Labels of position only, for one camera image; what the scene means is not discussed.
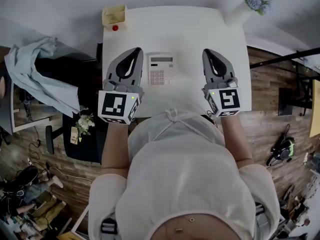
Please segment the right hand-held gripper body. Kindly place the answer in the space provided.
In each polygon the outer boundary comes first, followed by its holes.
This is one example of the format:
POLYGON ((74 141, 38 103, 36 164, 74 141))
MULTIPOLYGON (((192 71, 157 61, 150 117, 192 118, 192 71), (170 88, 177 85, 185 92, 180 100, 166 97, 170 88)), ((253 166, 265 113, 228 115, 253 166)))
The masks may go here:
POLYGON ((235 77, 220 83, 207 83, 202 89, 215 117, 237 115, 241 109, 238 80, 235 77))

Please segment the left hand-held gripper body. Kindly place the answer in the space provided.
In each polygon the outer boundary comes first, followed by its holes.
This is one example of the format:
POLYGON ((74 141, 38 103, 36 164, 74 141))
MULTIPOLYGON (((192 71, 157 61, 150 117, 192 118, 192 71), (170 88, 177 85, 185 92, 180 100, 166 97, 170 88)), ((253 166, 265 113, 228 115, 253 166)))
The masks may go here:
POLYGON ((130 125, 143 95, 137 85, 108 80, 98 92, 97 115, 109 124, 130 125))

